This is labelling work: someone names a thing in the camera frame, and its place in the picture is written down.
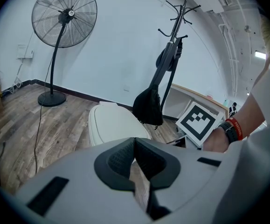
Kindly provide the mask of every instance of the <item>standing fan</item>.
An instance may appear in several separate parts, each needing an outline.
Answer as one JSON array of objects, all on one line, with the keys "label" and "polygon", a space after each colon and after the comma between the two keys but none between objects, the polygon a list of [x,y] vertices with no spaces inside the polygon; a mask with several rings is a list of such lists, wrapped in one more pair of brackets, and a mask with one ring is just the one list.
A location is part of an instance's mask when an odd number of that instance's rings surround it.
[{"label": "standing fan", "polygon": [[32,11],[32,26],[44,43],[55,47],[50,79],[50,92],[38,97],[42,106],[61,105],[66,95],[53,91],[54,65],[58,47],[66,48],[82,42],[97,20],[96,0],[37,0]]}]

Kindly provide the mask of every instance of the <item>black strap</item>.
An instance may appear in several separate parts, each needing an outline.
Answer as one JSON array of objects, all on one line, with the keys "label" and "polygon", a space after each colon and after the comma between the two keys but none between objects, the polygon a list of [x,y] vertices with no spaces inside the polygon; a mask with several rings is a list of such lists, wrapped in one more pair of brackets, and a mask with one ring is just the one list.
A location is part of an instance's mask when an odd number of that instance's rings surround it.
[{"label": "black strap", "polygon": [[229,124],[228,122],[223,122],[219,125],[219,127],[222,127],[223,130],[225,131],[226,136],[229,140],[229,144],[231,144],[232,142],[238,141],[235,128],[231,124]]},{"label": "black strap", "polygon": [[162,110],[163,110],[163,107],[164,107],[164,103],[165,103],[165,101],[167,99],[167,96],[169,94],[169,91],[170,91],[170,88],[171,88],[171,85],[172,85],[172,81],[173,81],[173,78],[174,78],[174,75],[175,75],[175,72],[176,72],[178,60],[181,57],[181,53],[182,53],[182,39],[180,40],[180,43],[178,44],[178,49],[177,49],[177,53],[176,53],[175,60],[174,60],[174,63],[173,63],[173,68],[172,68],[172,71],[171,71],[170,79],[169,79],[168,86],[167,86],[167,89],[165,91],[165,94],[164,94],[164,97],[163,97],[163,100],[162,100],[162,104],[161,104],[161,109]]},{"label": "black strap", "polygon": [[66,178],[54,177],[27,206],[44,216],[68,182]]}]

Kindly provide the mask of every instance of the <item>fan base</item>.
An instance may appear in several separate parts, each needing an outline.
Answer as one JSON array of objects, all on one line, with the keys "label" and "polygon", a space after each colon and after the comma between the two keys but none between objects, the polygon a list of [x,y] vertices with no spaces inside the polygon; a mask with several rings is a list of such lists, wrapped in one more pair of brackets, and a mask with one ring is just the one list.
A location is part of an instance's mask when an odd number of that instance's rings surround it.
[{"label": "fan base", "polygon": [[37,102],[44,107],[54,107],[63,104],[66,101],[66,95],[54,91],[51,95],[50,91],[41,94],[37,98]]}]

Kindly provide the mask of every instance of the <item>white wall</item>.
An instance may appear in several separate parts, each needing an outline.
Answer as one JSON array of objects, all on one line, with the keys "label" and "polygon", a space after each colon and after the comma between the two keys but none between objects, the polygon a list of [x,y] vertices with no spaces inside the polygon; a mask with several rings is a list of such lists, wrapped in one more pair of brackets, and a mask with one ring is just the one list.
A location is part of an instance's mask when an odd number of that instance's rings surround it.
[{"label": "white wall", "polygon": [[[8,88],[15,78],[20,62],[15,59],[17,44],[27,43],[31,32],[31,13],[36,0],[11,0],[0,14],[0,70],[7,74],[2,88]],[[86,41],[66,49],[59,49],[55,64],[54,84],[95,97],[133,104],[136,96],[146,89],[156,71],[157,56],[169,41],[158,28],[170,33],[175,12],[161,6],[160,0],[96,0],[97,22]],[[183,0],[170,0],[180,4]],[[206,14],[191,13],[187,17],[193,26],[182,25],[184,40],[174,83],[211,94],[223,103],[227,83],[221,69],[222,55],[213,40]],[[35,51],[31,65],[25,64],[22,81],[44,80],[53,53],[53,47],[42,43],[35,35],[31,41]],[[170,73],[160,85],[165,92]]]},{"label": "white wall", "polygon": [[[0,11],[0,79],[2,90],[16,78],[21,60],[16,59],[18,44],[27,44],[32,35],[31,13],[36,0],[8,0]],[[30,60],[19,74],[21,81],[33,79]]]}]

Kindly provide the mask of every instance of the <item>fan guard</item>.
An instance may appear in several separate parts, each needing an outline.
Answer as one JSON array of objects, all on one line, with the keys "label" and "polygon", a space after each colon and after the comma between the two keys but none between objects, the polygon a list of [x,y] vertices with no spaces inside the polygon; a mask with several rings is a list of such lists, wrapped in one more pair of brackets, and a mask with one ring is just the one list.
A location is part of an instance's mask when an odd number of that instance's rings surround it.
[{"label": "fan guard", "polygon": [[56,46],[63,23],[60,48],[71,47],[86,39],[97,20],[96,0],[37,0],[32,11],[32,26],[47,45]]}]

